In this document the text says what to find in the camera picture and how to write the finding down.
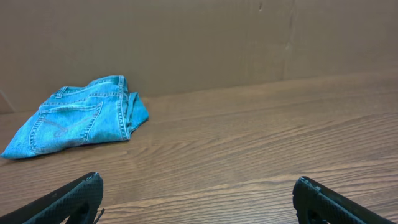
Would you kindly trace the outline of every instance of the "blue denim jeans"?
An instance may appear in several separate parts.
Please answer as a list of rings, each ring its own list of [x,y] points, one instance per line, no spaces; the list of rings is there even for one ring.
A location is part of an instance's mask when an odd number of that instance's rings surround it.
[[[65,86],[39,106],[18,130],[6,159],[20,159],[91,143],[125,141],[148,119],[138,93],[126,79],[112,75],[86,87]]]

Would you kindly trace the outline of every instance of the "black object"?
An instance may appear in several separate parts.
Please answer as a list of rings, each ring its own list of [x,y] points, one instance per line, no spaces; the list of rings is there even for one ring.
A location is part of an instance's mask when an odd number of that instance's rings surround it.
[[[92,224],[103,198],[103,185],[101,176],[90,172],[0,217],[0,223],[61,223],[69,217],[67,224]]]
[[[393,223],[308,177],[294,185],[293,206],[300,224]]]

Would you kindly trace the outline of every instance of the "wooden tabletop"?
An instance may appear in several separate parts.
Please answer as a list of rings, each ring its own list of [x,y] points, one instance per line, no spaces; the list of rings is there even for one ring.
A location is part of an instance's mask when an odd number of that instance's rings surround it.
[[[398,222],[397,74],[144,98],[129,142],[0,159],[0,215],[97,171],[98,223],[297,223],[302,175]],[[32,113],[0,116],[1,150]]]

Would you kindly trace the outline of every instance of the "back pocket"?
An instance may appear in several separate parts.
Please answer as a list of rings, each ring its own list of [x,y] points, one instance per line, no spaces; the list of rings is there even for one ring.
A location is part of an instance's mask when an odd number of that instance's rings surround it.
[[[60,106],[40,111],[30,132],[30,150],[45,154],[86,143],[102,104]]]

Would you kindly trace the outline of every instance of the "cardboard wall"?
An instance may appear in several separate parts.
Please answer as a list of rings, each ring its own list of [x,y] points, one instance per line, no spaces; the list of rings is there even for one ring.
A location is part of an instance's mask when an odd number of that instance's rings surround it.
[[[0,90],[36,110],[123,74],[156,96],[398,66],[393,0],[5,0]]]

